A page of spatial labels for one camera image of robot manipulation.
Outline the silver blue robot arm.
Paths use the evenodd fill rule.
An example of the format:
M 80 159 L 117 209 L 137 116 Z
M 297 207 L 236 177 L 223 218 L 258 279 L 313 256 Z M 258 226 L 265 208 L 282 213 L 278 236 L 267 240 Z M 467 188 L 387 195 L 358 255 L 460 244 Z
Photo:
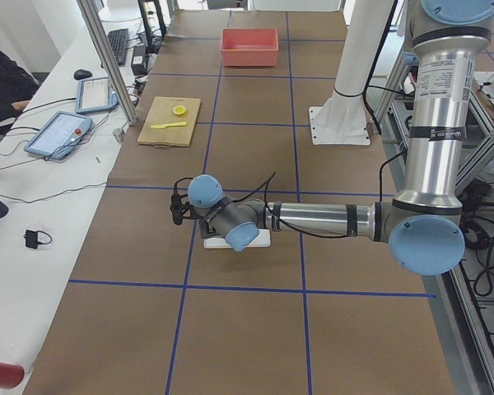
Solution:
M 475 60 L 491 42 L 494 1 L 411 1 L 404 44 L 418 61 L 404 184 L 389 202 L 369 206 L 269 202 L 227 196 L 208 174 L 173 192 L 175 224 L 195 220 L 235 251 L 261 230 L 321 239 L 363 236 L 387 243 L 394 259 L 422 276 L 455 267 L 464 255 L 462 205 L 455 182 Z

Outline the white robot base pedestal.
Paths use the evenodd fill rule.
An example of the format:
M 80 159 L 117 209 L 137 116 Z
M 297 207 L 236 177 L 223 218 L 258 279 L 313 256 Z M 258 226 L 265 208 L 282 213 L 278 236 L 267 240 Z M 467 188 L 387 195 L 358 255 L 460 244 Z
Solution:
M 395 8 L 395 1 L 355 3 L 333 94 L 323 106 L 309 108 L 310 132 L 315 145 L 368 146 L 371 143 L 363 95 Z

